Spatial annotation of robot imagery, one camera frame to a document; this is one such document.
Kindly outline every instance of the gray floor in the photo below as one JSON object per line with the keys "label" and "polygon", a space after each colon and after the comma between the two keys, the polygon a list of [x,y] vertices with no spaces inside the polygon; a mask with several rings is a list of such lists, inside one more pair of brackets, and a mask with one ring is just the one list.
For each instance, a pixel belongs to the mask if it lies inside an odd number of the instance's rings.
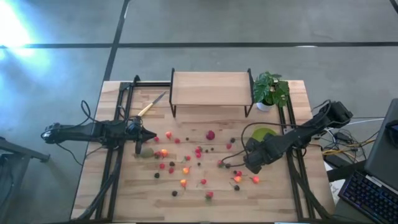
{"label": "gray floor", "polygon": [[[111,43],[122,0],[0,2],[0,44]],[[131,1],[121,42],[398,41],[398,14],[388,0]],[[110,49],[0,49],[0,136],[40,152],[32,161],[9,223],[68,220],[80,166],[39,137],[59,121],[94,111]],[[119,49],[111,80],[169,80],[189,71],[265,70],[305,80],[312,106],[342,101],[355,116],[384,116],[398,96],[398,47],[263,49]],[[358,140],[381,122],[349,126]],[[81,161],[86,144],[68,142]]]}

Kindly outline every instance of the wooden tabletop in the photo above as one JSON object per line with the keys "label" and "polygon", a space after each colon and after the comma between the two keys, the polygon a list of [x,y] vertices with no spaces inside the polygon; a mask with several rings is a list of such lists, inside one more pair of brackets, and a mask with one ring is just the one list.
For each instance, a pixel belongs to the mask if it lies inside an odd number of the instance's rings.
{"label": "wooden tabletop", "polygon": [[174,72],[173,105],[251,105],[248,72]]}
{"label": "wooden tabletop", "polygon": [[[289,81],[290,95],[297,124],[312,118],[310,104],[303,81]],[[105,82],[98,103],[96,119],[112,119],[114,116],[119,82]],[[158,97],[166,87],[141,87],[134,89],[131,115]],[[252,183],[254,175],[245,167],[237,167],[243,172],[240,191],[234,191],[233,170],[220,169],[218,160],[243,149],[240,135],[245,125],[256,121],[279,123],[277,108],[270,112],[259,111],[256,106],[249,117],[244,117],[242,106],[184,106],[177,110],[173,118],[169,105],[169,96],[165,95],[143,117],[144,127],[158,134],[160,142],[153,139],[143,144],[155,151],[167,149],[169,156],[164,159],[142,159],[134,157],[134,143],[128,142],[124,148],[123,164],[119,180],[118,195],[114,211],[115,222],[274,222],[296,221],[294,200],[290,184],[286,158],[283,157],[268,166],[263,166],[257,175],[258,184]],[[280,127],[259,125],[248,128],[244,142],[255,128],[267,127],[280,133]],[[215,132],[214,140],[207,140],[208,130]],[[173,139],[179,138],[180,144],[165,137],[171,131]],[[228,150],[226,144],[234,137],[236,142]],[[194,150],[197,146],[208,149],[197,159]],[[99,147],[90,143],[88,153]],[[329,188],[326,170],[319,148],[308,147],[304,157],[310,188],[319,202],[330,212],[334,212],[334,203]],[[184,156],[191,156],[189,162],[182,162]],[[79,216],[97,194],[106,157],[101,149],[91,154],[85,161],[72,212],[72,218]],[[175,172],[168,173],[169,162],[176,163]],[[242,156],[228,160],[232,164],[241,164]],[[166,165],[159,171],[159,164]],[[190,173],[182,174],[182,168],[191,167]],[[154,174],[160,172],[160,178]],[[187,188],[180,186],[180,180],[187,179]],[[198,184],[206,179],[206,185]],[[172,191],[178,191],[176,197]],[[207,191],[214,192],[211,201],[205,200]]]}

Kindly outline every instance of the computer keyboard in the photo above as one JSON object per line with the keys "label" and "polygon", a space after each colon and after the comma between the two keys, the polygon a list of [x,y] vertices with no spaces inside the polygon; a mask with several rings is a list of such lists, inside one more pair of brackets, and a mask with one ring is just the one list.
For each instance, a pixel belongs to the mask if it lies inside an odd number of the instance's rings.
{"label": "computer keyboard", "polygon": [[398,224],[398,195],[359,172],[345,182],[338,195],[378,223]]}

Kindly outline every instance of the white pot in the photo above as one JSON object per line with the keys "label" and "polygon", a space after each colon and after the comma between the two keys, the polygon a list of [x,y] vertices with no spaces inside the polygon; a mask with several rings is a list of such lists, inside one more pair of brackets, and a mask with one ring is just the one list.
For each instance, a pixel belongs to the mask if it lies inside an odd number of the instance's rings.
{"label": "white pot", "polygon": [[268,112],[272,106],[267,106],[264,103],[256,103],[257,108],[259,108],[259,110],[264,111],[264,112]]}

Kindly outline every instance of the green leaves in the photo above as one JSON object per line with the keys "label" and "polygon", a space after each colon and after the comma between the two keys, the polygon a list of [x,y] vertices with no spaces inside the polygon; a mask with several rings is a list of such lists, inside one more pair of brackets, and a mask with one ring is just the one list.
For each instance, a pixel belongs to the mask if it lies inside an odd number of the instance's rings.
{"label": "green leaves", "polygon": [[282,75],[269,72],[259,74],[253,86],[254,101],[284,106],[287,101],[286,96],[289,95],[289,85],[286,81],[280,81],[280,77]]}

